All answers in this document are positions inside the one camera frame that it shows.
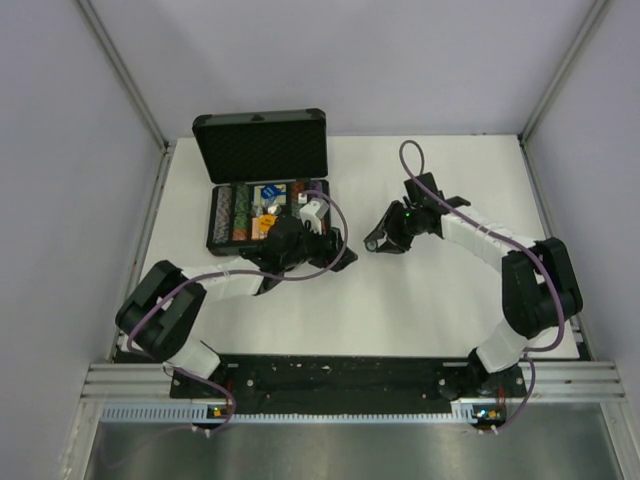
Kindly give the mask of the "black poker set case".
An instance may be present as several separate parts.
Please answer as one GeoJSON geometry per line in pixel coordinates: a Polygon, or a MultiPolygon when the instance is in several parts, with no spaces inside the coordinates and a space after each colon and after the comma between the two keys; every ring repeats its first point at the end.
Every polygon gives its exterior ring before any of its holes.
{"type": "Polygon", "coordinates": [[[306,190],[330,193],[328,176],[326,113],[319,108],[239,114],[203,114],[192,122],[192,133],[213,185],[206,248],[215,256],[234,256],[259,245],[247,235],[233,232],[236,188],[250,188],[251,223],[268,214],[253,204],[256,185],[285,184],[287,203],[281,214],[297,217],[302,203],[291,200],[291,186],[304,182],[306,190]],[[224,243],[213,241],[217,190],[232,188],[229,236],[224,243]]]}

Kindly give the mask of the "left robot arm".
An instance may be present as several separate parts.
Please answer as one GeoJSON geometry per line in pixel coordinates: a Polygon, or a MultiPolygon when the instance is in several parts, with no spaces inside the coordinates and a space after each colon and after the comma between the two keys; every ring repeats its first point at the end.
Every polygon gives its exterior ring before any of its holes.
{"type": "Polygon", "coordinates": [[[256,248],[232,261],[191,269],[157,262],[119,308],[115,324],[140,353],[188,372],[197,390],[216,396],[227,382],[220,355],[192,333],[205,303],[263,295],[292,282],[287,274],[304,264],[316,267],[317,277],[357,259],[340,229],[316,233],[309,220],[283,216],[256,248]]]}

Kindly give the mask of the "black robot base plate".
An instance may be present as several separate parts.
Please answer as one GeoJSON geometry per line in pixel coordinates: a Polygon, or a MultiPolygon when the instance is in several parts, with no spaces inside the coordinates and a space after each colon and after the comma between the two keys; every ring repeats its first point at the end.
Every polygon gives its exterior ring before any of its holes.
{"type": "Polygon", "coordinates": [[[520,367],[484,374],[458,358],[225,354],[210,379],[249,414],[445,413],[525,394],[520,367]]]}

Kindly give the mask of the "orange big blind button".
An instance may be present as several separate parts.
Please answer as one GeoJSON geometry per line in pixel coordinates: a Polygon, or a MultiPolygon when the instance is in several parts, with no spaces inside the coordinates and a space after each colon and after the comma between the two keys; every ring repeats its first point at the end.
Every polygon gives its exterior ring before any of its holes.
{"type": "Polygon", "coordinates": [[[259,218],[259,226],[261,229],[267,231],[275,225],[276,220],[277,217],[274,215],[262,215],[259,218]]]}

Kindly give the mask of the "red playing card deck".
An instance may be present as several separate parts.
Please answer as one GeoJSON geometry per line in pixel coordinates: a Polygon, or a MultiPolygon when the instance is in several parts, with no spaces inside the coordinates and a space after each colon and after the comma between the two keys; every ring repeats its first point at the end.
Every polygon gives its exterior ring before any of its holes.
{"type": "Polygon", "coordinates": [[[251,223],[251,239],[254,241],[264,240],[276,221],[277,217],[270,214],[254,217],[251,223]]]}

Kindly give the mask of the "blue small blind button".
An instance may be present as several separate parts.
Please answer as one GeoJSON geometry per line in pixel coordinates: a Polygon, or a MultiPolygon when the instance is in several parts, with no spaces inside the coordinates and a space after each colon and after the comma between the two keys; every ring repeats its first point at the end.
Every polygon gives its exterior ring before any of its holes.
{"type": "Polygon", "coordinates": [[[261,189],[261,197],[265,200],[277,198],[279,195],[280,189],[276,185],[265,185],[261,189]]]}

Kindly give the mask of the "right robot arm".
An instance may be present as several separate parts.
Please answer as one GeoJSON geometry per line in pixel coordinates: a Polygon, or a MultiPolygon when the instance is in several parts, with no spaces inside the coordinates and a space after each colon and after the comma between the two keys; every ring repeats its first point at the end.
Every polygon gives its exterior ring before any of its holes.
{"type": "Polygon", "coordinates": [[[476,394],[487,396],[504,380],[503,372],[531,341],[555,328],[556,342],[568,319],[583,309],[583,297],[568,249],[556,237],[536,240],[516,235],[489,221],[460,197],[446,198],[432,174],[404,182],[407,195],[387,208],[364,239],[367,251],[403,254],[415,237],[436,235],[467,250],[501,275],[503,319],[468,356],[466,380],[476,394]]]}

